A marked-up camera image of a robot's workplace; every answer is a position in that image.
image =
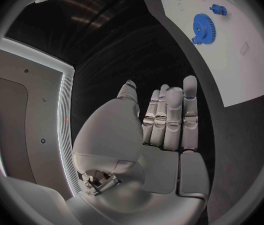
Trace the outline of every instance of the small blue gear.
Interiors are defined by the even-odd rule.
[[[193,31],[195,37],[192,38],[193,44],[212,44],[216,39],[216,27],[209,16],[200,13],[193,19]]]

